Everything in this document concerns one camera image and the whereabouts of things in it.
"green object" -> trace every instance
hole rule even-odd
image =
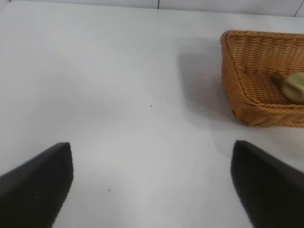
[[[282,93],[294,103],[304,103],[304,72],[295,72],[282,81]]]

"white tabletop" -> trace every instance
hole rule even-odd
[[[237,139],[304,170],[304,130],[231,114],[219,37],[304,19],[16,1],[0,14],[0,173],[71,142],[54,228],[250,228]]]

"wicker basket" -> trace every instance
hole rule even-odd
[[[225,32],[222,76],[235,117],[245,125],[304,127],[304,105],[285,98],[271,76],[304,71],[304,34]]]

